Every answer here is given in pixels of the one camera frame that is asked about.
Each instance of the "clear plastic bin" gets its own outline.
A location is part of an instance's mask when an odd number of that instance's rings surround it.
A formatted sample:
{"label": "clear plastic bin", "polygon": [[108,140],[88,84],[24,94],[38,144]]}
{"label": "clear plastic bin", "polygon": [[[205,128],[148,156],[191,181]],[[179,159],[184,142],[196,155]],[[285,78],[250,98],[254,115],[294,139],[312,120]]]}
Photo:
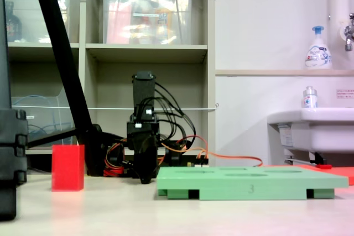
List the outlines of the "clear plastic bin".
{"label": "clear plastic bin", "polygon": [[192,0],[103,0],[103,43],[192,44]]}
{"label": "clear plastic bin", "polygon": [[[70,109],[59,108],[31,108],[16,106],[45,106],[45,107],[68,107],[64,89],[57,97],[44,97],[41,95],[28,95],[24,97],[11,97],[13,108],[26,111],[28,121],[29,141],[38,137],[44,137],[53,132],[70,129],[74,126]],[[58,140],[43,146],[60,144],[73,144],[73,138]]]}
{"label": "clear plastic bin", "polygon": [[[71,43],[79,42],[80,0],[58,0]],[[50,43],[38,0],[5,0],[8,41]]]}

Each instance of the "red mat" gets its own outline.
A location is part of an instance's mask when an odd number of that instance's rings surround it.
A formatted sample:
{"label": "red mat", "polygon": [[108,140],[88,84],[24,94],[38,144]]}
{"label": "red mat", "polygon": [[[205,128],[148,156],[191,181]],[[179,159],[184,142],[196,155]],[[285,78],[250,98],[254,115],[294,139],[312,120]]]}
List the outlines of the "red mat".
{"label": "red mat", "polygon": [[354,185],[354,167],[332,167],[331,169],[320,169],[320,168],[310,166],[310,165],[294,165],[294,166],[292,166],[292,165],[278,165],[277,167],[279,167],[279,166],[301,167],[301,168],[305,168],[305,169],[309,169],[309,170],[325,172],[327,174],[334,174],[334,175],[348,177],[349,185]]}

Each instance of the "white sink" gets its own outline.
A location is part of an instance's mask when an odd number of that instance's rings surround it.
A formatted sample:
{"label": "white sink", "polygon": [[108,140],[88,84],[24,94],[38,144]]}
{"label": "white sink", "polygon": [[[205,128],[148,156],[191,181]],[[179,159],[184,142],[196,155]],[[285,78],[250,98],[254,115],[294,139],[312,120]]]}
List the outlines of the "white sink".
{"label": "white sink", "polygon": [[354,153],[354,108],[302,108],[271,114],[267,122],[278,125],[287,149]]}

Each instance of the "white pipe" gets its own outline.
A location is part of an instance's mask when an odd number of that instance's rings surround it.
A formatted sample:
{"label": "white pipe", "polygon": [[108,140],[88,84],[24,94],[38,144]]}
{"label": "white pipe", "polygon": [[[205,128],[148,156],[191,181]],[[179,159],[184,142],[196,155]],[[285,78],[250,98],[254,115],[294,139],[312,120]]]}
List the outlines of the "white pipe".
{"label": "white pipe", "polygon": [[332,53],[333,66],[335,69],[351,68],[348,65],[349,54],[345,52],[345,41],[343,40],[343,29],[350,23],[350,0],[329,0],[329,13],[331,14],[331,19],[329,22],[328,42]]}

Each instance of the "green tray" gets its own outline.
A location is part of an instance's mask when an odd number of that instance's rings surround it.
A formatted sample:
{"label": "green tray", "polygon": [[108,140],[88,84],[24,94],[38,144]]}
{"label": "green tray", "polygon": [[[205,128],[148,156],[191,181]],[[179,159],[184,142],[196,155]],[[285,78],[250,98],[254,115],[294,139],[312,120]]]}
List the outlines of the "green tray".
{"label": "green tray", "polygon": [[334,198],[348,178],[300,167],[162,167],[158,195],[168,199],[303,200]]}

